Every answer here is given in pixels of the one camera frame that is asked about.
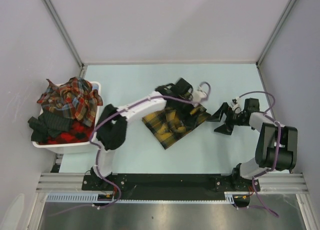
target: shiny metal surface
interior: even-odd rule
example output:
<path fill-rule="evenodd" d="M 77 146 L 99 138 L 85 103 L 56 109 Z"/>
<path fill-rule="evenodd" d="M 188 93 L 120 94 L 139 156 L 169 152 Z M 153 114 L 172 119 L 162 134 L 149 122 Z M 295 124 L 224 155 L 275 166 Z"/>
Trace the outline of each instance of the shiny metal surface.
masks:
<path fill-rule="evenodd" d="M 54 217 L 50 214 L 76 204 L 46 203 L 40 230 L 305 230 L 295 195 L 263 196 L 279 213 L 236 210 L 231 205 L 116 204 L 109 209 L 79 208 Z M 256 197 L 251 205 L 258 204 Z"/>

